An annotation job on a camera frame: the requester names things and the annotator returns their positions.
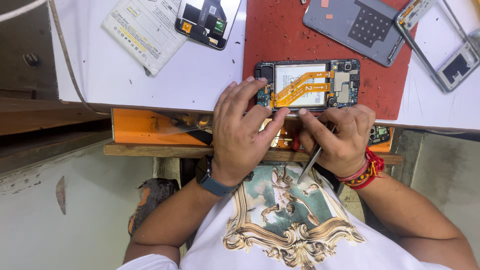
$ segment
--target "man's left hand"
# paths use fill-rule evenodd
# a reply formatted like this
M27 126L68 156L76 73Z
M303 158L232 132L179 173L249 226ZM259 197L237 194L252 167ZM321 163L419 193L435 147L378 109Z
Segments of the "man's left hand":
M237 85L232 82L215 105L212 178L226 186L236 186L260 163L282 128L288 108L281 108L264 130L258 131L272 108L255 105L245 116L248 101L266 86L266 79L252 76Z

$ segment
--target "graphic print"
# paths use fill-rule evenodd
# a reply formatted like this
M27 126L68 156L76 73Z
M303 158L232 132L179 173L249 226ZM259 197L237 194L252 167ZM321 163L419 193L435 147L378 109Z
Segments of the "graphic print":
M270 162L245 177L223 237L227 249L248 251L256 244L289 267L313 270L335 254L340 239L365 242L341 205L323 190L314 169L295 184L302 170L294 162Z

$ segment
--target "smartwatch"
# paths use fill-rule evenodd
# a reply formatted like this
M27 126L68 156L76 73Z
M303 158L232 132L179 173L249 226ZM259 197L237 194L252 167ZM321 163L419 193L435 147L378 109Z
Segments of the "smartwatch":
M212 155L206 155L200 159L195 169L197 183L206 190L217 196L225 196L232 192L237 186L226 186L211 177L212 175Z

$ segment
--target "hand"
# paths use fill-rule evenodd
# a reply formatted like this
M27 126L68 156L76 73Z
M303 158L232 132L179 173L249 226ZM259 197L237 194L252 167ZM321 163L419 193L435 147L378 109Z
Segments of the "hand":
M322 146L317 163L338 177L350 177L358 172L366 162L365 148L370 138L370 128L375 122L375 112L364 105L354 105L350 109L327 109L316 119L306 109L300 109L299 117L304 129L300 142L307 153L311 153L315 143ZM336 124L333 134L322 122Z
M243 116L248 101L265 86L265 78L255 80L252 76L239 85L232 82L215 105L212 178L226 186L238 185L260 163L290 112L288 108L281 108L260 132L272 108L255 105Z

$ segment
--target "red work mat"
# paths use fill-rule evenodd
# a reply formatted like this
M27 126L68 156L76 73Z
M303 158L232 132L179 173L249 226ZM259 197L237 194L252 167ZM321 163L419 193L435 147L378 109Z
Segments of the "red work mat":
M401 10L409 1L383 2ZM388 68L370 59L363 60L363 55L303 24L309 3L302 5L300 0L248 1L243 78L253 75L255 64L260 61L359 59L358 103L375 110L377 119L396 120L412 53L410 47L404 44Z

